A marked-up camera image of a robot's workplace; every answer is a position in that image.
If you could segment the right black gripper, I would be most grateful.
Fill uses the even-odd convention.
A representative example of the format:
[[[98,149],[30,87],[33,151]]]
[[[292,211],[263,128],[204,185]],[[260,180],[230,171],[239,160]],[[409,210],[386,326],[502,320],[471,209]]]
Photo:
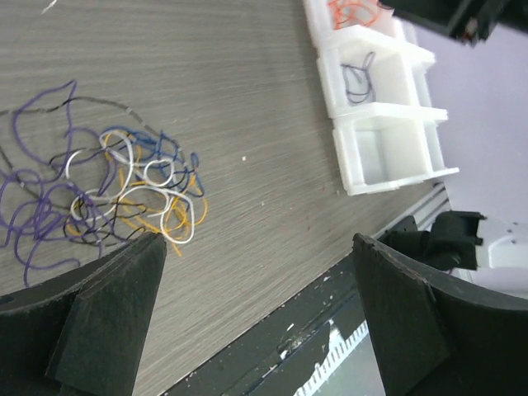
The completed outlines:
[[[485,41],[496,26],[527,32],[526,0],[385,0],[399,19],[464,44]]]

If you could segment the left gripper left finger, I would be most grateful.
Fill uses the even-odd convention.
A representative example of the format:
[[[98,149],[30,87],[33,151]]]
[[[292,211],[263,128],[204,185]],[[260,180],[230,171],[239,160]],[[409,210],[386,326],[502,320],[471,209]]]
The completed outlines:
[[[130,395],[167,254],[145,233],[1,298],[3,395]]]

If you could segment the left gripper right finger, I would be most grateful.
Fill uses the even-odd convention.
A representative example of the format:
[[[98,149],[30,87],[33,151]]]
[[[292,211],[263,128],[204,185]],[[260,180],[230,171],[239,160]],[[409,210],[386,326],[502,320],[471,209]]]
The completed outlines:
[[[352,257],[387,395],[525,395],[527,301],[356,234]]]

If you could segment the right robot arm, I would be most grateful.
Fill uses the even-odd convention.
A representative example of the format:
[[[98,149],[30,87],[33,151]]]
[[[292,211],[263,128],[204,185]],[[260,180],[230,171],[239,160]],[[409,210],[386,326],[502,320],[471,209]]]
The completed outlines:
[[[509,295],[527,295],[527,4],[389,1],[440,59],[433,97],[450,120],[440,142],[459,173],[450,205],[470,215],[460,253],[436,267]]]

